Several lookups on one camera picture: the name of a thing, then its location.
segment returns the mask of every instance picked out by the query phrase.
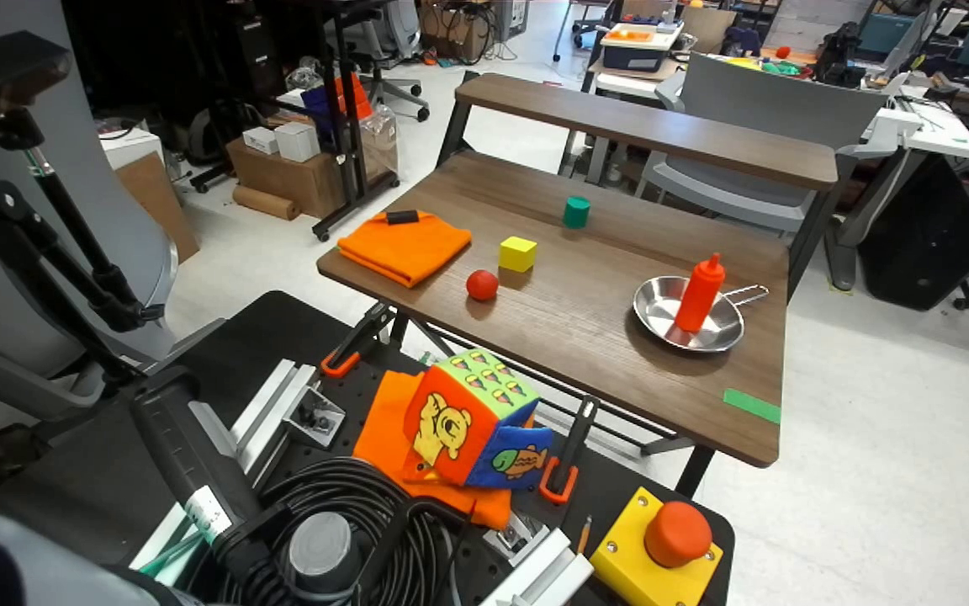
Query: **wire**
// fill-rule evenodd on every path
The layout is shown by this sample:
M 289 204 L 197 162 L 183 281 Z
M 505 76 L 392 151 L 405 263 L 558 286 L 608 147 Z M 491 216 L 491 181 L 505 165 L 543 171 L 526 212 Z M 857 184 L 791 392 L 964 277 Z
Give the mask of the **wire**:
M 330 459 L 316 467 L 272 484 L 266 495 L 266 514 L 249 532 L 249 538 L 266 542 L 266 552 L 275 557 L 286 552 L 297 525 L 316 511 L 339 511 L 360 536 L 360 544 L 376 552 L 385 542 L 397 542 L 389 557 L 379 563 L 379 574 L 369 587 L 360 587 L 360 594 L 339 592 L 330 602 L 360 602 L 360 606 L 434 606 L 443 602 L 451 574 L 451 538 L 443 536 L 440 511 L 423 504 L 420 514 L 409 514 L 405 536 L 389 536 L 389 525 L 405 511 L 418 511 L 420 500 L 409 500 L 397 484 L 389 484 L 376 467 L 357 459 Z M 297 602 L 294 587 L 280 579 L 272 563 L 261 563 L 249 579 L 223 574 L 215 602 Z

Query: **yellow box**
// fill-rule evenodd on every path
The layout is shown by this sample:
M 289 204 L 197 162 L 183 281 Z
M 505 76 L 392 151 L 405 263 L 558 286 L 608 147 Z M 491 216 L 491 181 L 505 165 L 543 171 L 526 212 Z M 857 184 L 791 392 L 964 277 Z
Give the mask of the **yellow box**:
M 521 236 L 509 236 L 509 239 L 499 244 L 499 267 L 502 267 L 502 269 L 529 274 L 530 263 L 538 263 L 538 241 L 521 239 Z
M 655 565 L 643 550 L 643 536 L 658 504 L 663 500 L 651 492 L 639 487 L 592 552 L 592 570 L 631 606 L 697 606 L 724 557 L 724 550 L 713 542 L 706 555 L 681 570 Z

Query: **orange towel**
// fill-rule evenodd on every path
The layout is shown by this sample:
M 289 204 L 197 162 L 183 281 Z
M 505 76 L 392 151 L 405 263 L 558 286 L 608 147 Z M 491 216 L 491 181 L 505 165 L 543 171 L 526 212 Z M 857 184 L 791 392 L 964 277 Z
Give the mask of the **orange towel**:
M 456 487 L 443 480 L 429 480 L 409 470 L 418 459 L 409 459 L 409 442 L 400 430 L 408 404 L 418 392 L 420 377 L 388 370 L 369 417 L 360 426 L 354 444 L 354 459 L 376 464 L 389 480 L 397 480 L 415 497 L 436 497 L 455 511 L 471 514 L 473 525 L 509 529 L 510 520 L 510 492 L 509 487 Z
M 465 244 L 471 244 L 471 232 L 429 212 L 418 212 L 418 221 L 388 221 L 388 212 L 379 212 L 339 239 L 348 259 L 409 290 L 443 269 Z

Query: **floor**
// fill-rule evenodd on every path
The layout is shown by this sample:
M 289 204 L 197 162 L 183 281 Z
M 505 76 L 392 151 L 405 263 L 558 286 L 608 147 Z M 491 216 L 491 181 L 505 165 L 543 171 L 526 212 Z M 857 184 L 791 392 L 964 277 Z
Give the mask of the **floor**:
M 534 0 L 529 33 L 478 69 L 575 86 L 584 51 L 552 38 L 564 2 Z M 427 123 L 400 116 L 400 179 L 423 179 L 436 159 L 460 66 L 405 66 L 423 82 Z M 556 171 L 563 130 L 481 113 L 471 143 Z M 339 320 L 369 298 L 316 277 L 314 217 L 280 221 L 230 203 L 230 184 L 193 197 L 201 253 L 179 269 L 169 329 L 189 337 L 233 315 L 266 290 L 286 290 Z M 683 454 L 621 464 L 672 480 Z M 911 313 L 828 286 L 806 269 L 788 313 L 783 452 L 775 467 L 717 459 L 700 495 L 737 529 L 729 602 L 969 602 L 969 313 Z

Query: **metal bowl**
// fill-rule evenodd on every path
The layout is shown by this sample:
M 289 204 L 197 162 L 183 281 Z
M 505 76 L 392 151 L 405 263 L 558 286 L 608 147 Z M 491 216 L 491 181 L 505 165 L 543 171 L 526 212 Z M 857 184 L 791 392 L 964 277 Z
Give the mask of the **metal bowl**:
M 741 307 L 769 291 L 763 281 L 727 290 L 717 297 L 700 333 L 687 333 L 687 329 L 672 326 L 677 313 L 681 313 L 683 290 L 687 290 L 687 278 L 651 277 L 649 281 L 643 281 L 631 291 L 628 307 L 655 340 L 663 340 L 677 351 L 690 351 L 690 354 L 732 351 L 747 333 Z

